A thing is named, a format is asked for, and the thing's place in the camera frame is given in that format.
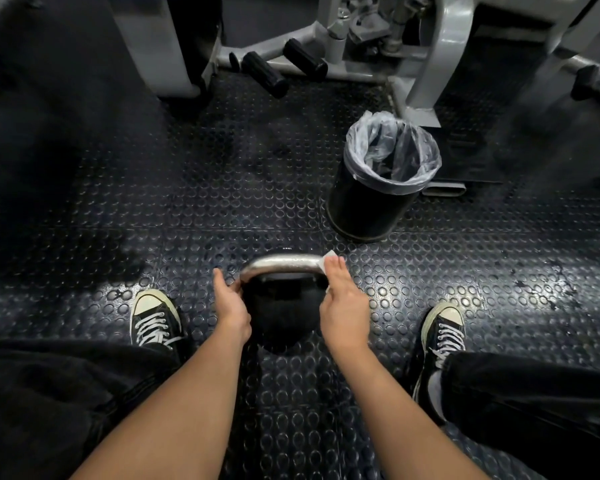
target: white wipe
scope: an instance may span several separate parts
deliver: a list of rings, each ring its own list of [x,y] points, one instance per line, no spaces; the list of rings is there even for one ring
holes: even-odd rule
[[[336,251],[334,251],[334,250],[330,250],[327,254],[325,254],[324,256],[322,256],[322,258],[320,259],[320,261],[318,261],[318,266],[320,266],[320,269],[322,270],[323,273],[324,273],[324,259],[326,257],[329,257],[329,256],[336,256],[336,257],[338,257],[338,255],[336,254]]]

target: kettlebell handle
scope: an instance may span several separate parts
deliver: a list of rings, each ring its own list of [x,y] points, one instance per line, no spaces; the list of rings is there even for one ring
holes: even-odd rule
[[[319,273],[322,256],[314,254],[272,254],[256,258],[240,272],[240,281],[247,283],[254,276],[269,273]]]

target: rubber floor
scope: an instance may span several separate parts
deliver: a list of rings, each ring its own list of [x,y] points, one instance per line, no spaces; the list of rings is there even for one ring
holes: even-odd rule
[[[17,26],[0,60],[0,337],[126,343],[135,294],[156,287],[199,346],[214,266],[334,249],[396,378],[441,299],[464,309],[472,350],[600,370],[600,102],[570,100],[566,74],[534,87],[538,47],[472,40],[437,108],[484,135],[506,182],[420,197],[387,240],[353,244],[324,201],[347,129],[391,109],[384,88],[292,79],[277,101],[222,72],[208,100],[165,103],[100,0],[48,0]],[[536,476],[447,432],[491,476]],[[284,354],[247,347],[224,474],[380,478],[318,333]]]

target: person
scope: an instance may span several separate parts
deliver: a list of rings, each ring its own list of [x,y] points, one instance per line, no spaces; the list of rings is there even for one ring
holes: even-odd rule
[[[566,471],[556,463],[598,471],[600,373],[467,353],[462,314],[441,303],[426,316],[405,383],[398,384],[368,347],[368,298],[344,259],[327,258],[325,270],[322,336],[387,478],[485,478],[436,424],[445,420],[546,472]],[[215,330],[181,367],[180,318],[158,290],[136,296],[136,347],[0,341],[0,477],[216,478],[251,318],[240,282],[227,286],[215,269],[214,291]],[[541,377],[545,383],[537,382]],[[556,411],[561,421],[550,418]],[[14,454],[14,445],[27,453]],[[592,456],[564,456],[578,445]]]

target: black pants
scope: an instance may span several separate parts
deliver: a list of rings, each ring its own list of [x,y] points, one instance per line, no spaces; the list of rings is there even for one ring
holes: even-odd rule
[[[0,340],[0,479],[63,479],[176,370],[103,342]],[[600,474],[600,372],[508,356],[445,361],[446,418],[549,479]]]

